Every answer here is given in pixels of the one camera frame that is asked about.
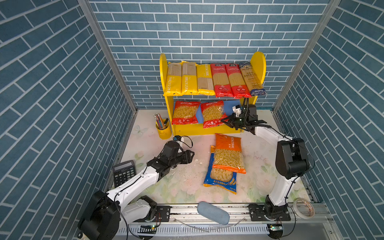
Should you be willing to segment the red fusilli bag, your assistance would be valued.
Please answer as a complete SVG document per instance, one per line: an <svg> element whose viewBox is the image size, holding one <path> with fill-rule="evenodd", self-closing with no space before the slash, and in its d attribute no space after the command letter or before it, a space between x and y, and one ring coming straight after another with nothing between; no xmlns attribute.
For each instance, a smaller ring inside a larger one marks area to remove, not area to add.
<svg viewBox="0 0 384 240"><path fill-rule="evenodd" d="M224 124L222 119L227 117L224 106L224 101L207 102L201 104L204 129L218 127Z"/></svg>
<svg viewBox="0 0 384 240"><path fill-rule="evenodd" d="M200 102L176 101L173 113L173 125L197 124L196 117Z"/></svg>

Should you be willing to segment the red spaghetti bag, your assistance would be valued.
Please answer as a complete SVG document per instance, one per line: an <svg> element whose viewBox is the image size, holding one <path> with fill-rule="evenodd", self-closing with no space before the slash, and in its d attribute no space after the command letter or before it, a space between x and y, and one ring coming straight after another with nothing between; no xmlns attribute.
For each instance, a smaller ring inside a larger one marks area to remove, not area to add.
<svg viewBox="0 0 384 240"><path fill-rule="evenodd" d="M214 83L214 90L216 97L229 97L232 98L233 92L231 89L229 77L225 65L223 64L210 64L211 72Z"/></svg>
<svg viewBox="0 0 384 240"><path fill-rule="evenodd" d="M226 64L226 72L229 78L231 90L235 99L250 98L251 94L244 81L238 64Z"/></svg>

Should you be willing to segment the orange macaroni bag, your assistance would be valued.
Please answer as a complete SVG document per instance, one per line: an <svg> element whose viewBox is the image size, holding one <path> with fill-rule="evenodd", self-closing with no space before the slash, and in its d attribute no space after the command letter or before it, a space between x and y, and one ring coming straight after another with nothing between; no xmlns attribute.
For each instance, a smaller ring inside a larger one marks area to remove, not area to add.
<svg viewBox="0 0 384 240"><path fill-rule="evenodd" d="M241 138L216 134L213 168L246 174Z"/></svg>

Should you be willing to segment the yellow spaghetti bag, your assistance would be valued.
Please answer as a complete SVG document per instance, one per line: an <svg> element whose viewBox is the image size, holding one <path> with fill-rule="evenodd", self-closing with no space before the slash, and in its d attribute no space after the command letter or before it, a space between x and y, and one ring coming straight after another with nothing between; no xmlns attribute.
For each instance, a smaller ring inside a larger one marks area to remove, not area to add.
<svg viewBox="0 0 384 240"><path fill-rule="evenodd" d="M182 64L168 63L164 96L182 96Z"/></svg>
<svg viewBox="0 0 384 240"><path fill-rule="evenodd" d="M213 76L211 71L211 65L196 65L197 68L197 80L198 80L198 94L206 96L214 96L215 88L213 82Z"/></svg>
<svg viewBox="0 0 384 240"><path fill-rule="evenodd" d="M198 93L196 63L182 62L182 95L197 95Z"/></svg>

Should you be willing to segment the dark blue spaghetti bag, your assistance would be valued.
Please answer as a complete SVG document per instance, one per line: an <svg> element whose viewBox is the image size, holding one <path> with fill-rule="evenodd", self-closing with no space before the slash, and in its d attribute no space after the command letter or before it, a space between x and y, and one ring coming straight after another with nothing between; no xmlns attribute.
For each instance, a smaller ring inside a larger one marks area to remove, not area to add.
<svg viewBox="0 0 384 240"><path fill-rule="evenodd" d="M250 62L239 63L239 68L251 96L267 94Z"/></svg>

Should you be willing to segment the blue macaroni bag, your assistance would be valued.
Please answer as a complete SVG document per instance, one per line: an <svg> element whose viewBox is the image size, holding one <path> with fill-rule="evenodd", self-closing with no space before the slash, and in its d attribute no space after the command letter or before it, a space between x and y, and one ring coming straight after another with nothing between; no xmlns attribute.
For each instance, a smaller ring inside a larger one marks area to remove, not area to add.
<svg viewBox="0 0 384 240"><path fill-rule="evenodd" d="M237 173L213 167L215 160L215 146L211 146L211 155L207 174L204 180L205 187L221 187L233 194L237 193Z"/></svg>

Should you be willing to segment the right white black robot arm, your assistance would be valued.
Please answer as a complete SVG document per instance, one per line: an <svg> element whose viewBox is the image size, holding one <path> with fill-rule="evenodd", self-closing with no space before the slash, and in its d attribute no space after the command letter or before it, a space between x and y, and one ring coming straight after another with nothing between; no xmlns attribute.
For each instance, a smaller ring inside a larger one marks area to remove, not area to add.
<svg viewBox="0 0 384 240"><path fill-rule="evenodd" d="M232 107L233 113L221 120L235 130L252 133L276 147L275 167L279 173L274 187L266 196L264 205L250 204L252 221L290 221L288 198L295 183L311 168L304 140L291 138L266 121L259 120L257 107L249 104L246 98L241 105Z"/></svg>

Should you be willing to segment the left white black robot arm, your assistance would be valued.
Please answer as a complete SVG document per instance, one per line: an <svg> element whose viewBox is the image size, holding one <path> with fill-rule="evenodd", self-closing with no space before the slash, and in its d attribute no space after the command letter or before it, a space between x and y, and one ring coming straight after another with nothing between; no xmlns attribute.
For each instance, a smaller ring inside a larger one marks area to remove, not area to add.
<svg viewBox="0 0 384 240"><path fill-rule="evenodd" d="M151 220L156 214L157 203L147 196L133 202L139 194L165 177L178 165L193 161L195 153L184 150L180 141L168 141L158 156L146 167L120 186L108 191L97 191L89 200L78 223L78 239L111 240L120 223L127 226L136 220Z"/></svg>

